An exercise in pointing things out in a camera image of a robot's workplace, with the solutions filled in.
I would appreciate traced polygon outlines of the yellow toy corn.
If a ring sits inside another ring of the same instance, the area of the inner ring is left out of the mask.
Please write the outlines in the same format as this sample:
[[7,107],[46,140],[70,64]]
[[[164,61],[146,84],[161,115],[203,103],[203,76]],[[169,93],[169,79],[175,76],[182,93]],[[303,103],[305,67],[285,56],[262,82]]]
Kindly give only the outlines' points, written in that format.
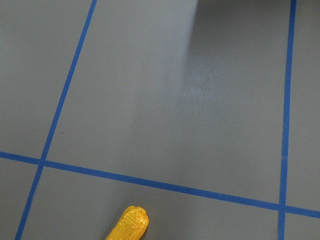
[[105,240],[140,240],[149,226],[147,211],[140,206],[129,206]]

